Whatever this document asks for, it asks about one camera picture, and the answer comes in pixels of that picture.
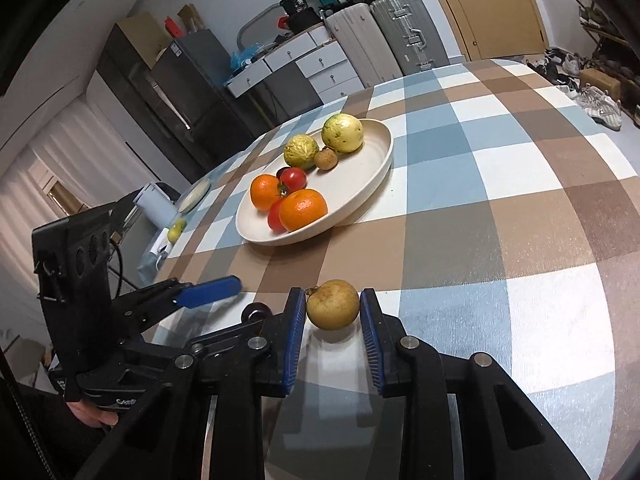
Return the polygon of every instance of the door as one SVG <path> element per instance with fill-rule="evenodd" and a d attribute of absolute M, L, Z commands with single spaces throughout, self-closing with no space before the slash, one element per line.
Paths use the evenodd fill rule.
<path fill-rule="evenodd" d="M 545 37 L 533 0 L 441 0 L 470 60 L 540 54 Z"/>

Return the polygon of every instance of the red tomato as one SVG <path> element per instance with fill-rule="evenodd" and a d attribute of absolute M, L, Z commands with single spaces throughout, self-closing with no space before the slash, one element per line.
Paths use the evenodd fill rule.
<path fill-rule="evenodd" d="M 281 198 L 277 202 L 275 202 L 271 208 L 269 209 L 269 215 L 267 216 L 267 224 L 272 231 L 276 233 L 283 233 L 286 229 L 283 227 L 282 222 L 280 222 L 280 206 L 282 205 L 282 201 L 284 199 Z"/>
<path fill-rule="evenodd" d="M 306 186 L 305 170 L 301 170 L 300 168 L 287 168 L 280 175 L 280 181 L 287 193 L 304 189 Z"/>

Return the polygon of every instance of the checkered tablecloth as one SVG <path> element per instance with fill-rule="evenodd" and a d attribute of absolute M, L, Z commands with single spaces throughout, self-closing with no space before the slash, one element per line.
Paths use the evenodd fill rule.
<path fill-rule="evenodd" d="M 235 214 L 251 181 L 338 111 L 395 137 L 380 188 L 311 240 L 244 243 Z M 638 441 L 640 178 L 604 126 L 527 66 L 483 60 L 363 90 L 270 131 L 211 178 L 158 279 L 235 274 L 244 292 L 175 313 L 155 342 L 238 323 L 251 301 L 279 312 L 290 287 L 341 278 L 375 288 L 440 352 L 493 355 L 593 479 Z M 298 379 L 268 478 L 396 478 L 402 401 L 372 394 L 359 323 L 323 333 L 307 321 Z"/>

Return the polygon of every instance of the small plate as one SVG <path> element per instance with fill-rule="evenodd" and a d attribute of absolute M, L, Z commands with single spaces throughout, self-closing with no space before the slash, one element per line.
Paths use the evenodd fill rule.
<path fill-rule="evenodd" d="M 288 245 L 316 236 L 341 222 L 356 211 L 382 183 L 391 166 L 394 139 L 389 129 L 375 119 L 361 119 L 364 144 L 354 153 L 338 155 L 338 165 L 331 171 L 314 168 L 307 173 L 307 189 L 315 189 L 324 197 L 328 212 L 322 218 L 290 233 L 274 234 L 267 224 L 267 213 L 251 203 L 249 191 L 242 197 L 236 215 L 236 230 L 249 242 L 260 245 Z M 310 134 L 320 149 L 324 147 L 322 130 Z M 280 155 L 264 169 L 275 175 L 285 167 Z"/>
<path fill-rule="evenodd" d="M 178 206 L 178 213 L 187 213 L 196 207 L 198 202 L 200 202 L 200 200 L 202 200 L 202 198 L 207 194 L 210 186 L 211 181 L 207 176 L 194 184 L 189 194 L 180 202 L 180 205 Z"/>

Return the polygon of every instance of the white curtain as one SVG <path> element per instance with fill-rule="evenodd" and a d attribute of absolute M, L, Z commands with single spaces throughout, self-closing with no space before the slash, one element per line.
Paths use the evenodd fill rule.
<path fill-rule="evenodd" d="M 111 123 L 77 98 L 29 143 L 62 184 L 89 207 L 113 202 L 155 177 Z"/>
<path fill-rule="evenodd" d="M 30 170 L 36 157 L 89 207 L 154 182 L 153 174 L 84 96 L 56 115 L 0 178 L 0 336 L 49 342 L 33 273 L 31 231 L 63 215 Z"/>

